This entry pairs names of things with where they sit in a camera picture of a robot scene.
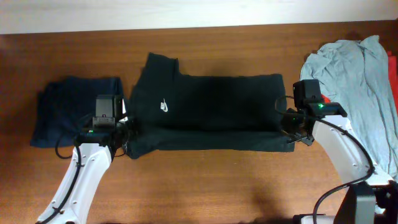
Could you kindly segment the black t-shirt with white logo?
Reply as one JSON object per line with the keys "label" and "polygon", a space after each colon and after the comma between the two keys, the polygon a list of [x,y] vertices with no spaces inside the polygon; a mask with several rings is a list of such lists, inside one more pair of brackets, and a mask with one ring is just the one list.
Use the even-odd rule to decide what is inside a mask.
{"label": "black t-shirt with white logo", "polygon": [[150,53],[128,104],[133,134],[126,152],[156,150],[293,152],[281,131],[282,75],[191,76],[176,58]]}

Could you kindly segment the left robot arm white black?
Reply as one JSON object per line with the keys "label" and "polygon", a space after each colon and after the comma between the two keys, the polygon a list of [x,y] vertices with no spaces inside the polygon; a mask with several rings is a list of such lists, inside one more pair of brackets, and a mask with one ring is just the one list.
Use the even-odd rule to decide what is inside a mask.
{"label": "left robot arm white black", "polygon": [[73,138],[67,172],[37,223],[86,223],[96,190],[116,151],[126,149],[133,134],[121,95],[96,97],[88,126]]}

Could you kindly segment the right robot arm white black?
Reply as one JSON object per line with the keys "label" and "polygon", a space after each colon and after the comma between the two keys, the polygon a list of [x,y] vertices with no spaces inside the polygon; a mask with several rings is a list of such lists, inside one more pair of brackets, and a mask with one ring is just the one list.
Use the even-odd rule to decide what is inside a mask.
{"label": "right robot arm white black", "polygon": [[[337,170],[342,185],[324,193],[310,214],[294,215],[294,223],[397,223],[397,182],[371,158],[355,135],[339,103],[327,103],[318,80],[293,85],[294,108],[282,115],[282,132],[291,143],[319,143]],[[347,193],[336,215],[319,213],[331,194]]]}

